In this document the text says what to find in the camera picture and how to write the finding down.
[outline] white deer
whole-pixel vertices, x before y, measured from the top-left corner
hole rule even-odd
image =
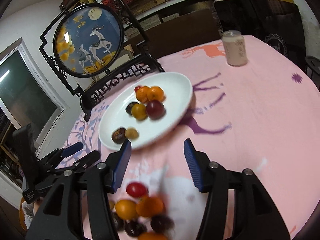
[[[87,61],[90,61],[92,66],[94,68],[97,68],[97,66],[93,63],[93,61],[91,59],[90,53],[83,48],[83,44],[81,44],[80,49],[79,49],[78,52],[80,53],[79,64],[81,65],[81,67],[83,68],[83,70],[85,72],[87,72],[89,74],[89,72],[84,68],[84,63],[87,62]]]
[[[90,50],[90,52],[92,53],[93,57],[94,57],[100,64],[103,64],[104,62],[97,57],[97,54],[96,54],[96,50],[97,50],[97,49],[105,48],[106,50],[105,50],[103,53],[108,52],[108,53],[110,54],[110,56],[112,57],[112,54],[111,54],[111,52],[110,52],[112,43],[109,42],[109,41],[106,41],[106,39],[104,38],[104,36],[103,36],[100,32],[97,31],[97,30],[102,30],[102,28],[103,28],[103,25],[102,25],[102,27],[100,27],[100,28],[99,28],[98,26],[96,26],[95,28],[92,28],[93,31],[92,31],[92,33],[90,34],[90,36],[92,36],[92,35],[97,35],[98,38],[99,38],[99,41],[96,42],[96,43],[94,43],[94,44],[91,44],[91,45],[90,45],[90,48],[89,48],[89,50]]]

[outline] orange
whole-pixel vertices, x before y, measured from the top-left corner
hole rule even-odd
[[[147,92],[150,89],[150,87],[141,87],[136,92],[136,98],[141,103],[146,103],[148,101]]]
[[[136,203],[132,200],[122,199],[116,205],[116,213],[123,220],[137,219],[139,215],[136,212]]]
[[[135,104],[131,108],[132,116],[138,121],[142,121],[147,118],[146,106],[143,104]]]
[[[160,214],[164,209],[162,200],[159,197],[143,196],[136,205],[136,211],[139,216],[153,217]]]
[[[166,238],[163,234],[145,232],[138,236],[138,240],[168,240],[168,238]]]
[[[147,92],[149,101],[158,100],[160,102],[164,99],[164,92],[160,87],[151,87]]]

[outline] orange deer print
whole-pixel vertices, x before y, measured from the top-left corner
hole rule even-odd
[[[218,49],[219,46],[222,46],[222,42],[217,44],[197,46],[191,49],[187,49],[186,51],[182,52],[181,55],[184,55],[185,57],[190,57],[195,51],[203,49],[208,57],[225,56],[225,52],[223,50]]]

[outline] white plate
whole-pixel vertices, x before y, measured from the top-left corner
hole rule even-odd
[[[163,102],[165,115],[159,120],[147,119],[137,121],[125,111],[130,102],[137,101],[134,88],[137,85],[159,86],[165,94]],[[111,150],[119,150],[121,144],[111,139],[112,133],[119,127],[134,127],[139,137],[132,140],[132,149],[141,148],[164,136],[171,131],[184,116],[192,98],[192,84],[190,80],[176,72],[164,72],[144,78],[123,91],[107,108],[99,125],[101,143]]]

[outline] table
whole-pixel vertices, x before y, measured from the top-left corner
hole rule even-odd
[[[186,75],[193,84],[190,108],[164,138],[133,151],[122,187],[110,199],[130,198],[131,181],[148,185],[150,194],[164,200],[175,221],[174,240],[194,240],[207,199],[194,187],[183,154],[191,138],[195,148],[228,170],[251,168],[276,203],[293,238],[310,217],[320,197],[320,94],[296,65],[275,49],[245,36],[249,63],[227,65],[221,40],[159,59],[168,71]],[[65,147],[77,142],[84,149],[60,164],[70,166],[94,149],[104,161],[110,150],[98,139],[100,119],[116,96],[139,79],[123,81],[92,110],[88,123],[81,114]],[[229,199],[227,230],[233,210]],[[90,228],[84,208],[84,232]],[[120,233],[121,239],[128,239]]]

